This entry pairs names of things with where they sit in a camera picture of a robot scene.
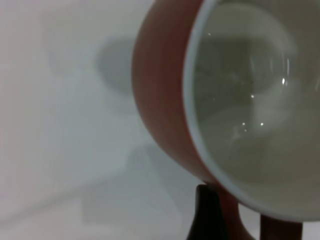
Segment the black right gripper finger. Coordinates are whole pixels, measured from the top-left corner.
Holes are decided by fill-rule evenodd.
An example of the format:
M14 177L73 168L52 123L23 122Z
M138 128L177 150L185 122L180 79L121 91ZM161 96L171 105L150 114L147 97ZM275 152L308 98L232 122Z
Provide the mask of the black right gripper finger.
M201 184L196 188L195 213L187 240L224 240L226 228L218 194Z

